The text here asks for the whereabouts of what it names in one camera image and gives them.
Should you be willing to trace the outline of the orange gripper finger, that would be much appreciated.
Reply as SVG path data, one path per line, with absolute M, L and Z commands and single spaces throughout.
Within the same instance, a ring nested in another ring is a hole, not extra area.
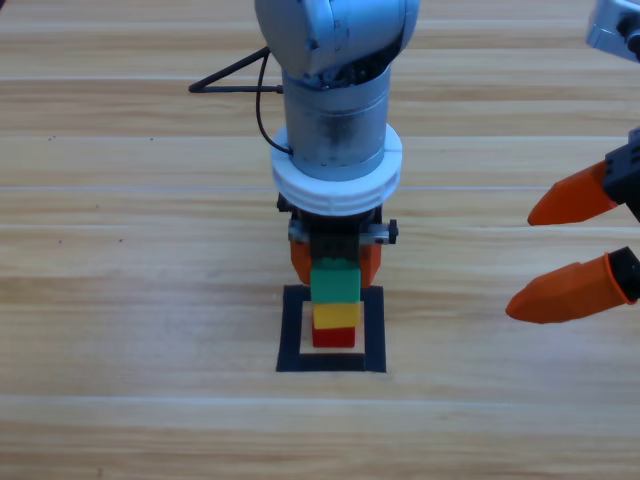
M 562 323 L 639 300 L 639 259 L 628 247 L 532 280 L 506 307 L 530 323 Z
M 291 262 L 299 280 L 304 285 L 309 285 L 311 281 L 312 256 L 310 244 L 308 242 L 290 242 Z
M 556 182 L 533 207 L 530 225 L 580 223 L 620 205 L 634 213 L 634 145 Z
M 361 287 L 369 288 L 381 264 L 380 244 L 367 244 L 360 247 Z

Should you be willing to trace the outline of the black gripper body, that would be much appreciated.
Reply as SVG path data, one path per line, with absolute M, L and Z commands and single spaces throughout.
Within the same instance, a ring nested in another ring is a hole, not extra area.
M 629 146 L 631 147 L 630 162 L 631 167 L 631 179 L 629 180 L 627 206 L 633 213 L 637 221 L 640 221 L 640 163 L 639 163 L 639 148 L 640 148 L 640 130 L 635 128 L 629 132 Z
M 382 206 L 347 215 L 329 216 L 311 213 L 296 207 L 279 194 L 277 209 L 289 213 L 288 240 L 308 242 L 313 260 L 337 259 L 356 262 L 360 247 L 367 244 L 395 244 L 399 235 L 398 223 L 383 221 Z

